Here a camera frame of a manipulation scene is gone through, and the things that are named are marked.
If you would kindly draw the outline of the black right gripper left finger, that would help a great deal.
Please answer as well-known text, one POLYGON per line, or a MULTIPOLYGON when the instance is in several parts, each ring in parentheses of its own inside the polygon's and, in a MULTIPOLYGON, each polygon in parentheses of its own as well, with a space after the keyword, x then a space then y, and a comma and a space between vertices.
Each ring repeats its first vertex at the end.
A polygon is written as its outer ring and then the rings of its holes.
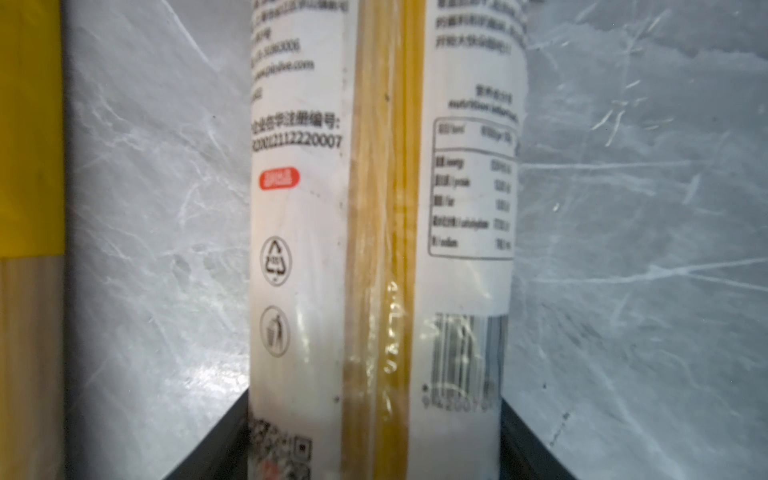
POLYGON ((166 479, 246 480, 248 447, 248 391, 245 391, 166 479))

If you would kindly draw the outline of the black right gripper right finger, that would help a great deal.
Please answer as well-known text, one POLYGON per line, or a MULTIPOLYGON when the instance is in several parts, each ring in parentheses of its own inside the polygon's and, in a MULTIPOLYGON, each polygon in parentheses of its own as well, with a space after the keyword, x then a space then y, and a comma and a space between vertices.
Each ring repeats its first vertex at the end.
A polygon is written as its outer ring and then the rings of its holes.
POLYGON ((501 404, 501 480, 575 480, 506 400, 501 404))

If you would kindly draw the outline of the yellow spaghetti pack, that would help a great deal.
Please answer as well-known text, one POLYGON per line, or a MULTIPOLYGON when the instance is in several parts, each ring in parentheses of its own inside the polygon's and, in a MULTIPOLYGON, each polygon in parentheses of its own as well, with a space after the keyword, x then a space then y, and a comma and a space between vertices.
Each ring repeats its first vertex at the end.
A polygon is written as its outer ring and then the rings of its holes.
POLYGON ((64 466, 61 4, 1 4, 1 476, 64 466))

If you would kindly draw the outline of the red spaghetti pack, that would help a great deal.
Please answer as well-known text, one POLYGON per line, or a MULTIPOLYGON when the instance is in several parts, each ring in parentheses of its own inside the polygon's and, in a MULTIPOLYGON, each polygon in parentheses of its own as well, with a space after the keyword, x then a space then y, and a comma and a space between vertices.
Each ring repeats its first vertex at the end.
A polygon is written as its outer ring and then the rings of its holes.
POLYGON ((525 1, 251 5, 252 479, 497 479, 525 1))

